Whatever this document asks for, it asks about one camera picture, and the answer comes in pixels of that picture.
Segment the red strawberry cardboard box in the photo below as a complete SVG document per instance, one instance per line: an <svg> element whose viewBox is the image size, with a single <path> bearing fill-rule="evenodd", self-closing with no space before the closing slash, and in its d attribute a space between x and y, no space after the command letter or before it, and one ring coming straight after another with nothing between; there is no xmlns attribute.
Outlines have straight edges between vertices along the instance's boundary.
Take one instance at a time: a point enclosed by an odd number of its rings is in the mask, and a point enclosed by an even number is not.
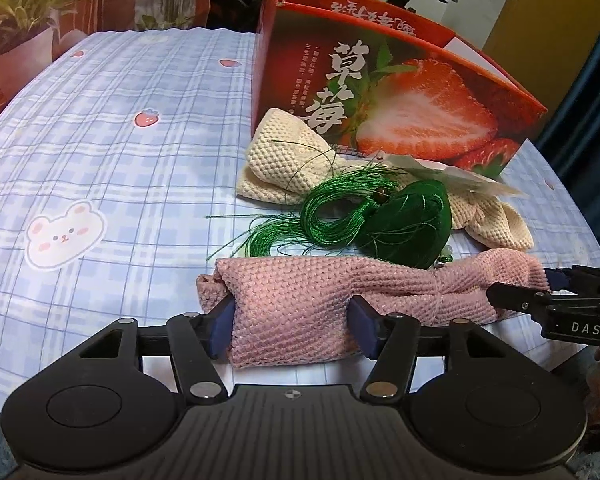
<svg viewBox="0 0 600 480"><path fill-rule="evenodd" d="M545 107L455 32L380 0L262 0L252 117L279 108L339 151L499 174Z"/></svg>

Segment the cream knitted cloth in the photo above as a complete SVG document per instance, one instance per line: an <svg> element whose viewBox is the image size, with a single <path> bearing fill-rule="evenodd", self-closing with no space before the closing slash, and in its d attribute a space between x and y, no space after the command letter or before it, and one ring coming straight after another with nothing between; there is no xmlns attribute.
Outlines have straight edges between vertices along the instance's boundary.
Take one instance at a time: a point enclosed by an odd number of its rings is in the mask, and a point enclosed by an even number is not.
<svg viewBox="0 0 600 480"><path fill-rule="evenodd" d="M363 167L386 167L405 185L420 180L370 157L339 155L305 122L279 108L268 110L246 149L236 193L243 198L283 206L298 205L317 185ZM489 248L528 250L534 241L526 222L501 196L473 193L444 184L449 194L452 229L463 230Z"/></svg>

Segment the blue curtain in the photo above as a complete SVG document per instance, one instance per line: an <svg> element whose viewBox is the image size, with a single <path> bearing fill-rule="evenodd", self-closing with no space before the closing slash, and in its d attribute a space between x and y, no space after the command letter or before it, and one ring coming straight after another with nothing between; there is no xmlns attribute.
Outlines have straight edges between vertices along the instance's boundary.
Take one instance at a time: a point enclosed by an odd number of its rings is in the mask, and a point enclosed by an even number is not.
<svg viewBox="0 0 600 480"><path fill-rule="evenodd" d="M600 36L535 145L600 243Z"/></svg>

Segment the blue plaid tablecloth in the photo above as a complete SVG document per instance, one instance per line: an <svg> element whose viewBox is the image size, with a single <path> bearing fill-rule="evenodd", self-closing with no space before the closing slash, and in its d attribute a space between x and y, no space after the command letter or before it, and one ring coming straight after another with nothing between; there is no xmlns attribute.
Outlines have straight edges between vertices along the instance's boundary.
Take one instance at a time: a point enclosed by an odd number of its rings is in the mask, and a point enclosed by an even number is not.
<svg viewBox="0 0 600 480"><path fill-rule="evenodd" d="M118 318L199 307L196 281L272 214L235 186L256 38L102 32L0 116L0 408Z"/></svg>

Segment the white plastic packet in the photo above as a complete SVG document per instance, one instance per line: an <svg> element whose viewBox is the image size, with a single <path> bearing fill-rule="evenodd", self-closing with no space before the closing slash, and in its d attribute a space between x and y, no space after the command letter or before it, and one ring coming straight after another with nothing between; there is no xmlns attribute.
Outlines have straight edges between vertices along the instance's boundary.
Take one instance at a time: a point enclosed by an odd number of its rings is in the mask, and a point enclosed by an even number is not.
<svg viewBox="0 0 600 480"><path fill-rule="evenodd" d="M433 162L414 158L410 155L393 155L380 152L378 162L392 168L400 168L413 177L438 180L444 184L461 188L462 190L492 196L524 196L524 192L497 180L483 177L472 171L445 165L443 162Z"/></svg>

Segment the pink knitted cloth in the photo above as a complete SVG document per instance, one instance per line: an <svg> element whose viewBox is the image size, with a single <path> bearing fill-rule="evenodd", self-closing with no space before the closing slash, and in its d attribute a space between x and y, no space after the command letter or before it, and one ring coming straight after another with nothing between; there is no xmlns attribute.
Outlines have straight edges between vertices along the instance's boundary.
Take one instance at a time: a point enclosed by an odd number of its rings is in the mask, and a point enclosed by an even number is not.
<svg viewBox="0 0 600 480"><path fill-rule="evenodd" d="M425 326L454 318L495 322L505 312L486 299L494 283L548 289L538 259L503 248L429 270L355 256L220 259L196 287L204 312L234 297L228 358L236 367L255 367L323 363L358 352L347 329L355 295L381 314L406 314Z"/></svg>

